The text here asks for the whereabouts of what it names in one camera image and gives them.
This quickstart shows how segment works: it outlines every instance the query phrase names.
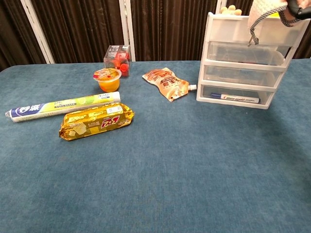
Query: orange jelly cup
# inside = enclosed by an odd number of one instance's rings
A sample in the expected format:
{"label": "orange jelly cup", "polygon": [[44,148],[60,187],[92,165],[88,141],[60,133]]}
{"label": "orange jelly cup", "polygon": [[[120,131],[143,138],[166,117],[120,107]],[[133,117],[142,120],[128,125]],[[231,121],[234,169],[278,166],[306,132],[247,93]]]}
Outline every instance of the orange jelly cup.
{"label": "orange jelly cup", "polygon": [[120,86],[121,71],[114,68],[104,68],[97,70],[93,78],[104,92],[114,92]]}

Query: gold snack wrapper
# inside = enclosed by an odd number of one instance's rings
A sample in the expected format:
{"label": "gold snack wrapper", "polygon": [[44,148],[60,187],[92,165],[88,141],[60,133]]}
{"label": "gold snack wrapper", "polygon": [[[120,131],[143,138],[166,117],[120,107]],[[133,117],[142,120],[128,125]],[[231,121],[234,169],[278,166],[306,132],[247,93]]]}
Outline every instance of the gold snack wrapper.
{"label": "gold snack wrapper", "polygon": [[147,82],[156,85],[170,102],[188,94],[189,82],[176,77],[168,68],[153,69],[142,76]]}
{"label": "gold snack wrapper", "polygon": [[129,125],[134,114],[132,109],[122,103],[111,103],[68,113],[62,122],[59,136],[70,141],[115,130]]}

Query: red text on wrapper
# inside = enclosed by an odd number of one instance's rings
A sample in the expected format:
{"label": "red text on wrapper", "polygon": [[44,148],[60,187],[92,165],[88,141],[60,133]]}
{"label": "red text on wrapper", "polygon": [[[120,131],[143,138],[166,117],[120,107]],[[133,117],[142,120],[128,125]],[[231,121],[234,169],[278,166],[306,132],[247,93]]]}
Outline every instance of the red text on wrapper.
{"label": "red text on wrapper", "polygon": [[114,125],[114,124],[116,124],[116,123],[118,122],[119,118],[120,118],[120,116],[114,116],[114,117],[112,117],[112,118],[109,118],[109,119],[107,119],[107,120],[104,120],[103,123],[102,123],[101,128],[105,128],[105,127],[107,127],[107,126],[109,126],[109,125]]}

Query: blue felt table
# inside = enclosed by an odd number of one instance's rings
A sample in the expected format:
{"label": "blue felt table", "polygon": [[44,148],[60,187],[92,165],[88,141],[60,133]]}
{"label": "blue felt table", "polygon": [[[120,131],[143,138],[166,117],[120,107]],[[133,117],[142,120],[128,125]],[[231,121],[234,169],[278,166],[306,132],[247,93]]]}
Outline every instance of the blue felt table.
{"label": "blue felt table", "polygon": [[309,233],[311,60],[292,61],[269,110],[167,101],[142,79],[168,67],[196,84],[200,62],[135,62],[128,127],[58,137],[63,115],[13,123],[5,111],[101,93],[102,64],[0,73],[1,233]]}

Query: dark curtain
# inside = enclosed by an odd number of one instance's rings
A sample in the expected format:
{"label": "dark curtain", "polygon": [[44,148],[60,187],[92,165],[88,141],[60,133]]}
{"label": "dark curtain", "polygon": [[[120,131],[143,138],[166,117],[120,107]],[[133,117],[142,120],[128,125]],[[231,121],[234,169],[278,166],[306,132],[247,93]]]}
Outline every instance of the dark curtain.
{"label": "dark curtain", "polygon": [[137,61],[200,60],[217,0],[132,0]]}
{"label": "dark curtain", "polygon": [[45,59],[20,0],[0,0],[0,71],[36,63]]}
{"label": "dark curtain", "polygon": [[32,0],[56,63],[102,62],[122,45],[118,0]]}
{"label": "dark curtain", "polygon": [[[249,11],[252,7],[253,0],[228,0],[227,7],[230,5],[235,5],[237,9],[242,10],[244,16],[249,15]],[[310,58],[311,57],[311,24],[306,30],[304,37],[301,40],[300,46],[298,47],[294,59],[298,58]]]}

